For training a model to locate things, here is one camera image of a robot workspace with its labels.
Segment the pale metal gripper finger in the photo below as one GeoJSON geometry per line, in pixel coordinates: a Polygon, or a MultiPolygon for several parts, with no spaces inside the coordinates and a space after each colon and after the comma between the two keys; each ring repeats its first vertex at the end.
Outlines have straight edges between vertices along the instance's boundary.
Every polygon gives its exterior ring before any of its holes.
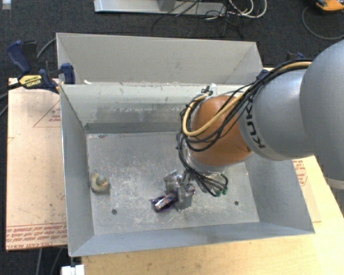
{"type": "Polygon", "coordinates": [[[177,210],[184,210],[191,206],[193,199],[193,194],[187,194],[186,192],[179,192],[177,196],[177,201],[175,203],[175,208],[177,210]]]}
{"type": "Polygon", "coordinates": [[[176,202],[178,200],[177,189],[178,189],[178,173],[177,170],[173,170],[168,173],[163,181],[165,183],[165,196],[163,197],[167,200],[167,203],[176,202]]]}

